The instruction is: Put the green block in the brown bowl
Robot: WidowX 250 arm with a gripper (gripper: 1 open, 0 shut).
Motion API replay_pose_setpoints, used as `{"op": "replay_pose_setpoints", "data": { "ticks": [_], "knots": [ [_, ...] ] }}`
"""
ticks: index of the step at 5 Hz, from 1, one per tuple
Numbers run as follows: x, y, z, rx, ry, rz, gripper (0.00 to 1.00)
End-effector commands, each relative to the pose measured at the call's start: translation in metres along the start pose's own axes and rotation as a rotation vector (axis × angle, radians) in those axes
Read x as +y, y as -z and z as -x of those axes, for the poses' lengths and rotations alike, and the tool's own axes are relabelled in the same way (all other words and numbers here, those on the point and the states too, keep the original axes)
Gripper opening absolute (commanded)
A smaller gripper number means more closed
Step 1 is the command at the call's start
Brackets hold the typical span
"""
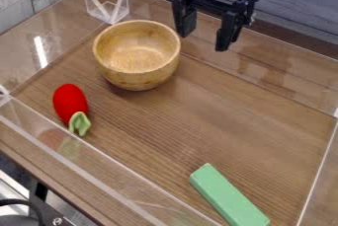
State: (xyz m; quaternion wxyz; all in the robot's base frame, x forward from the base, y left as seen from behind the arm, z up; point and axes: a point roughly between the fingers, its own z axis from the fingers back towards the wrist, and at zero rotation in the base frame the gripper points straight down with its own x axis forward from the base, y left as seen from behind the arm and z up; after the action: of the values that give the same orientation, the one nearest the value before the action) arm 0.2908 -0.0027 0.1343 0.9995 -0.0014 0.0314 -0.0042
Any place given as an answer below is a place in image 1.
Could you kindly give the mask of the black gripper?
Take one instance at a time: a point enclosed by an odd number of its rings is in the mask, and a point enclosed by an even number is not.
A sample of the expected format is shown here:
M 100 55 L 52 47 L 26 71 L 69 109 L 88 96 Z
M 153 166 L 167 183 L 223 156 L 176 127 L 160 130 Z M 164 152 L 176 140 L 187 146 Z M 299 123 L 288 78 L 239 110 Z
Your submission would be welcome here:
M 236 41 L 243 24 L 254 21 L 255 5 L 259 0 L 171 0 L 175 30 L 185 38 L 195 30 L 196 9 L 222 15 L 216 31 L 215 50 L 226 51 Z

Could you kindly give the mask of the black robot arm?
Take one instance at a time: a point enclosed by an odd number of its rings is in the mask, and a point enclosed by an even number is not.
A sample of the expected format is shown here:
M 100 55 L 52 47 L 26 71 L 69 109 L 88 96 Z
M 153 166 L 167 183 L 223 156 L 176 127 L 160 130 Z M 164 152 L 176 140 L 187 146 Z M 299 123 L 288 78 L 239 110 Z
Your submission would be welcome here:
M 226 51 L 238 40 L 244 26 L 254 22 L 255 5 L 259 0 L 169 0 L 177 34 L 185 38 L 196 28 L 199 9 L 218 15 L 222 23 L 216 31 L 215 50 Z

